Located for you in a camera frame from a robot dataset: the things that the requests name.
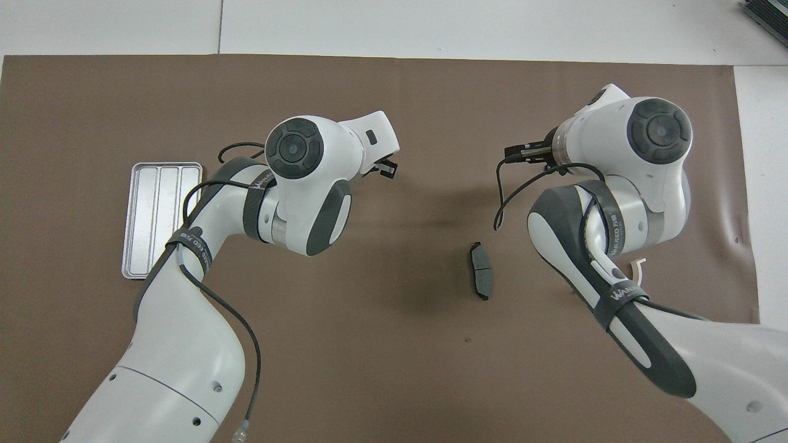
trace black strap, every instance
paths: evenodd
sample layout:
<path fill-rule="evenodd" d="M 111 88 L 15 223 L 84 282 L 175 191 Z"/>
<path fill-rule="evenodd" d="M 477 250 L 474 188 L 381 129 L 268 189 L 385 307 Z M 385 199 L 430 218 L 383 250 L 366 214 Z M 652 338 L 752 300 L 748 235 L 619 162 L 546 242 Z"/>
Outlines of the black strap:
<path fill-rule="evenodd" d="M 203 267 L 203 274 L 208 272 L 210 265 L 214 264 L 214 257 L 208 249 L 208 243 L 200 236 L 203 230 L 199 226 L 194 226 L 190 229 L 180 228 L 173 236 L 169 238 L 166 244 L 183 244 L 189 249 L 198 259 L 199 264 Z"/>
<path fill-rule="evenodd" d="M 599 180 L 589 180 L 578 183 L 577 186 L 593 194 L 604 216 L 604 230 L 608 237 L 608 247 L 605 253 L 611 257 L 621 254 L 624 249 L 624 222 L 619 203 L 615 201 L 610 188 Z"/>
<path fill-rule="evenodd" d="M 604 330 L 608 330 L 610 322 L 613 321 L 613 317 L 615 317 L 619 309 L 638 297 L 648 299 L 649 295 L 640 286 L 636 285 L 634 281 L 620 281 L 599 295 L 599 301 L 593 308 L 593 317 L 602 325 Z"/>
<path fill-rule="evenodd" d="M 258 230 L 262 198 L 266 195 L 266 190 L 276 183 L 271 169 L 266 169 L 255 178 L 247 191 L 247 198 L 243 202 L 243 231 L 251 238 L 264 241 Z"/>

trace metal tray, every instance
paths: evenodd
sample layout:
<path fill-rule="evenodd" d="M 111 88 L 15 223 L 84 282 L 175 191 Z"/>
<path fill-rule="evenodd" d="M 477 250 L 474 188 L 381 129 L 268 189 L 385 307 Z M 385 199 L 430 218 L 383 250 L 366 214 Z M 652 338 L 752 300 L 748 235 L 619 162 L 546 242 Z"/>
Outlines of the metal tray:
<path fill-rule="evenodd" d="M 183 222 L 184 197 L 202 179 L 203 167 L 194 162 L 137 163 L 132 167 L 121 265 L 124 277 L 138 280 L 148 275 Z M 199 194 L 191 198 L 189 209 Z"/>

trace black cable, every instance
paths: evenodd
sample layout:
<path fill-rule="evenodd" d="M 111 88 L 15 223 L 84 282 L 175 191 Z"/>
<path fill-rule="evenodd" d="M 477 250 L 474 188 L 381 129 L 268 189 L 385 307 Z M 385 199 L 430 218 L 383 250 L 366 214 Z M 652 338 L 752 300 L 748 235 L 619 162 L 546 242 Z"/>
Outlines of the black cable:
<path fill-rule="evenodd" d="M 516 158 L 521 158 L 521 157 L 522 157 L 521 154 L 509 155 L 508 157 L 506 157 L 503 160 L 501 160 L 500 162 L 498 162 L 498 166 L 496 166 L 496 168 L 495 168 L 495 178 L 496 178 L 496 181 L 498 182 L 498 201 L 499 201 L 499 204 L 501 206 L 504 205 L 504 186 L 500 183 L 500 167 L 503 166 L 505 163 L 509 163 L 508 160 L 514 160 Z M 500 224 L 498 226 L 500 226 L 503 223 L 504 223 L 504 212 L 501 211 L 501 213 L 500 213 Z"/>
<path fill-rule="evenodd" d="M 247 408 L 247 413 L 245 415 L 245 419 L 248 420 L 251 417 L 251 411 L 255 407 L 255 401 L 257 400 L 257 392 L 260 389 L 260 368 L 261 368 L 261 356 L 260 356 L 260 344 L 257 342 L 257 336 L 255 332 L 249 326 L 249 323 L 246 321 L 243 316 L 236 311 L 229 303 L 224 301 L 216 292 L 211 291 L 210 288 L 205 286 L 200 280 L 197 280 L 197 277 L 191 275 L 188 269 L 186 269 L 185 265 L 179 265 L 180 272 L 194 285 L 199 288 L 205 295 L 209 296 L 211 299 L 219 303 L 224 309 L 226 309 L 230 314 L 232 314 L 235 318 L 238 319 L 239 322 L 243 325 L 246 331 L 249 333 L 249 337 L 251 337 L 251 342 L 255 345 L 255 353 L 257 354 L 257 370 L 255 371 L 255 387 L 251 393 L 251 399 L 249 400 L 249 407 Z"/>
<path fill-rule="evenodd" d="M 230 184 L 232 186 L 236 186 L 238 188 L 244 188 L 244 189 L 249 189 L 249 187 L 251 186 L 250 184 L 247 184 L 247 183 L 241 183 L 239 181 L 232 181 L 232 180 L 206 180 L 206 181 L 196 185 L 194 188 L 191 189 L 191 191 L 188 192 L 188 194 L 186 194 L 186 197 L 184 198 L 184 206 L 182 208 L 183 209 L 182 216 L 184 218 L 184 224 L 186 224 L 186 221 L 188 220 L 189 200 L 191 199 L 191 197 L 200 188 L 205 188 L 206 186 L 211 186 L 212 184 Z"/>
<path fill-rule="evenodd" d="M 599 202 L 597 201 L 596 196 L 594 196 L 593 194 L 590 194 L 590 196 L 591 196 L 591 201 L 589 201 L 589 205 L 587 207 L 585 207 L 585 211 L 583 212 L 583 218 L 580 221 L 580 241 L 581 241 L 582 246 L 583 246 L 583 250 L 582 251 L 583 251 L 583 254 L 585 254 L 585 259 L 587 259 L 589 261 L 591 260 L 591 257 L 590 257 L 590 253 L 588 251 L 588 242 L 585 241 L 585 226 L 586 226 L 586 223 L 588 221 L 588 216 L 591 213 L 591 207 L 593 205 L 597 205 L 597 206 L 599 205 Z M 654 303 L 654 302 L 652 302 L 651 300 L 649 300 L 649 299 L 647 299 L 645 297 L 637 297 L 637 298 L 632 299 L 632 301 L 638 302 L 638 303 L 640 303 L 642 305 L 645 305 L 645 306 L 648 306 L 648 307 L 651 307 L 651 308 L 654 308 L 654 309 L 657 309 L 658 311 L 667 312 L 668 314 L 678 315 L 680 317 L 691 318 L 693 320 L 708 321 L 708 318 L 706 318 L 706 317 L 701 317 L 700 315 L 692 314 L 690 312 L 680 311 L 679 309 L 674 309 L 672 307 L 667 307 L 667 306 L 664 306 L 664 305 L 659 304 L 659 303 Z"/>
<path fill-rule="evenodd" d="M 527 182 L 521 184 L 519 188 L 515 189 L 514 192 L 512 192 L 504 201 L 501 202 L 500 207 L 498 208 L 498 212 L 496 212 L 496 214 L 495 214 L 495 219 L 493 219 L 493 221 L 492 221 L 492 228 L 497 231 L 500 228 L 500 226 L 504 223 L 504 208 L 523 189 L 527 188 L 534 181 L 537 181 L 537 180 L 539 180 L 542 177 L 546 177 L 546 176 L 548 176 L 548 175 L 550 175 L 552 173 L 556 173 L 556 172 L 559 172 L 561 170 L 566 170 L 566 169 L 569 169 L 569 168 L 585 168 L 585 169 L 588 169 L 591 172 L 593 172 L 594 174 L 596 174 L 597 177 L 599 177 L 600 180 L 604 181 L 604 174 L 602 174 L 602 172 L 599 171 L 599 169 L 597 169 L 595 166 L 589 165 L 588 163 L 567 163 L 566 165 L 558 165 L 558 166 L 553 166 L 552 168 L 547 168 L 544 171 L 542 171 L 541 173 L 531 177 L 531 179 L 528 180 Z M 498 177 L 499 177 L 500 195 L 501 195 L 501 198 L 503 198 L 504 192 L 503 192 L 503 188 L 500 187 L 500 176 L 498 176 Z"/>
<path fill-rule="evenodd" d="M 222 158 L 222 155 L 224 155 L 224 153 L 225 153 L 225 152 L 227 152 L 227 151 L 229 151 L 229 150 L 233 149 L 234 147 L 240 147 L 240 146 L 254 146 L 254 147 L 259 147 L 260 149 L 262 149 L 260 152 L 258 152 L 257 154 L 254 154 L 254 155 L 252 155 L 250 158 L 257 158 L 257 157 L 259 157 L 260 155 L 262 155 L 262 153 L 263 153 L 263 152 L 266 152 L 266 145 L 265 145 L 265 144 L 263 144 L 263 143 L 257 143 L 257 142 L 239 142 L 239 143 L 233 143 L 233 144 L 231 144 L 231 145 L 228 145 L 228 146 L 225 146 L 225 147 L 223 147 L 223 148 L 221 149 L 221 151 L 219 151 L 219 155 L 218 155 L 218 157 L 219 157 L 219 162 L 220 162 L 220 163 L 224 163 L 224 162 L 225 162 L 225 160 Z"/>
<path fill-rule="evenodd" d="M 701 317 L 700 315 L 697 315 L 697 314 L 692 314 L 692 313 L 686 312 L 686 311 L 680 311 L 679 309 L 674 309 L 673 307 L 667 307 L 667 306 L 664 306 L 662 304 L 654 303 L 651 300 L 648 300 L 648 299 L 643 298 L 643 297 L 638 297 L 638 298 L 636 298 L 636 299 L 634 299 L 632 301 L 636 301 L 636 302 L 638 302 L 638 303 L 640 303 L 642 305 L 645 305 L 645 306 L 648 306 L 648 307 L 652 307 L 652 308 L 654 308 L 654 309 L 656 309 L 658 311 L 667 312 L 668 314 L 678 315 L 680 317 L 687 317 L 687 318 L 691 318 L 693 320 L 703 320 L 703 321 L 706 321 L 706 322 L 708 321 L 708 318 L 706 318 L 706 317 Z"/>

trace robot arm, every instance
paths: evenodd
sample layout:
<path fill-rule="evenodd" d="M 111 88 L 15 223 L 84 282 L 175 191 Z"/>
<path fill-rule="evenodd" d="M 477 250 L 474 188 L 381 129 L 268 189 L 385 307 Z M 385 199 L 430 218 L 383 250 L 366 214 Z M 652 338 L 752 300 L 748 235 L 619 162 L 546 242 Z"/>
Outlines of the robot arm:
<path fill-rule="evenodd" d="M 530 211 L 529 235 L 656 386 L 686 398 L 732 441 L 784 441 L 788 334 L 687 318 L 649 303 L 611 260 L 681 231 L 690 142 L 689 121 L 677 106 L 630 99 L 608 85 L 552 136 L 556 163 L 589 163 L 605 181 L 546 190 Z"/>
<path fill-rule="evenodd" d="M 271 132 L 270 167 L 225 163 L 213 180 L 235 184 L 208 186 L 175 232 L 144 282 L 132 343 L 61 440 L 209 441 L 245 367 L 238 338 L 196 285 L 225 239 L 247 234 L 304 255 L 324 251 L 347 221 L 348 182 L 396 168 L 385 159 L 398 150 L 381 111 L 339 123 L 301 116 Z"/>

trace brown mat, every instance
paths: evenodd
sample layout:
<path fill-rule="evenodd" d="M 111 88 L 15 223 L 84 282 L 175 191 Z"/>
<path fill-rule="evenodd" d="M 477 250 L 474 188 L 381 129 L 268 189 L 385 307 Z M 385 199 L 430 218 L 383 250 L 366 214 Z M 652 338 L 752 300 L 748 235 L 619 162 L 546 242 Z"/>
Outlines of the brown mat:
<path fill-rule="evenodd" d="M 693 122 L 692 214 L 644 256 L 652 299 L 724 322 L 756 319 L 733 69 L 289 56 L 7 57 L 0 429 L 56 441 L 123 354 L 139 281 L 121 276 L 136 162 L 198 161 L 263 141 L 297 114 L 384 110 L 394 181 L 355 182 L 336 246 L 302 257 L 238 236 L 206 283 L 258 332 L 263 376 L 250 441 L 725 441 L 661 393 L 603 333 L 526 234 L 549 177 L 501 232 L 495 164 L 540 140 L 606 83 L 678 103 Z M 508 190 L 541 170 L 504 168 Z M 467 252 L 495 288 L 473 292 Z M 243 417 L 251 375 L 215 441 Z"/>

